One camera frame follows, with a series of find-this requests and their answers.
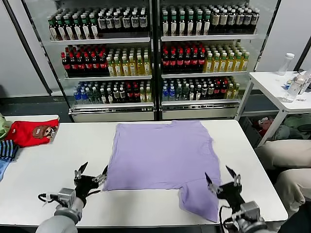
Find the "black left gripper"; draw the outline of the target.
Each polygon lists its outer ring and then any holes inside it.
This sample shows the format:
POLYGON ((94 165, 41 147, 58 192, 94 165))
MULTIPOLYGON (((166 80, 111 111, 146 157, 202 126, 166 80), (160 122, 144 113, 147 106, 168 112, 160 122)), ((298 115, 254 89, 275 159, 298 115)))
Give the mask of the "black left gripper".
POLYGON ((76 197, 83 202, 84 206, 86 205, 86 198, 88 197, 90 190, 97 189, 99 183, 103 183, 106 180, 108 170, 108 166, 106 166, 102 174, 97 177, 82 175, 87 165, 88 162, 84 163, 78 170, 74 171, 76 197))

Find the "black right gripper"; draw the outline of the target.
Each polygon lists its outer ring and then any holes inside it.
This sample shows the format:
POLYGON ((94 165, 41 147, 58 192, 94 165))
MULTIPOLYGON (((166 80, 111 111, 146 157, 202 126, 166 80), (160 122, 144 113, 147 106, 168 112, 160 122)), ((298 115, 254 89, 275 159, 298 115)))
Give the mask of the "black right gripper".
POLYGON ((205 172, 205 177, 207 181, 207 186, 210 192, 217 194, 217 198, 221 200, 226 200, 229 204, 229 207, 232 210, 232 213, 236 213, 241 210, 241 205, 245 203, 244 199, 241 196, 242 184, 241 184, 241 175, 237 174, 233 169, 228 166, 225 166, 229 174, 233 178, 233 181, 226 183, 218 187, 214 184, 211 178, 205 172))

